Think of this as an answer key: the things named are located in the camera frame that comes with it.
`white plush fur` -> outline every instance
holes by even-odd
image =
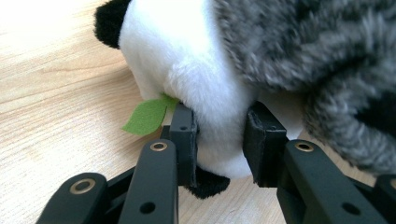
[[[144,99],[165,92],[195,112],[200,126],[198,165],[238,178],[250,175],[242,133],[248,107],[259,90],[239,80],[221,45],[213,4],[212,0],[133,0],[120,32],[120,49]],[[300,118],[295,119],[296,110],[282,101],[297,101],[270,95],[265,94],[264,103],[268,101],[265,104],[281,115],[278,118],[286,128],[290,126],[289,137],[296,137]]]

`light wood floor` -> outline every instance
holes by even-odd
[[[104,2],[0,3],[0,223],[34,223],[66,179],[84,172],[110,179],[134,166],[158,135],[120,129],[141,98],[120,52],[93,35],[93,12]],[[205,201],[180,189],[179,220],[284,223],[275,193],[251,178]]]

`felt leaf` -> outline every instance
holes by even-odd
[[[147,100],[137,106],[122,129],[139,135],[153,133],[163,123],[165,113],[166,104],[162,99]]]

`fuzzy gray fabric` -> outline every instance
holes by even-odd
[[[396,95],[395,0],[216,2],[225,48],[242,79],[308,92],[304,124],[311,135],[364,171],[396,174],[396,98],[388,97]],[[374,101],[393,111],[375,111]],[[372,116],[360,119],[368,110]],[[387,119],[370,122],[383,114]]]

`stuffed panda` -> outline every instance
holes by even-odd
[[[304,124],[352,165],[395,174],[395,8],[389,0],[112,0],[97,9],[95,34],[121,50],[144,99],[165,93],[194,111],[198,166],[223,186],[251,174],[242,142],[257,100],[289,139]]]

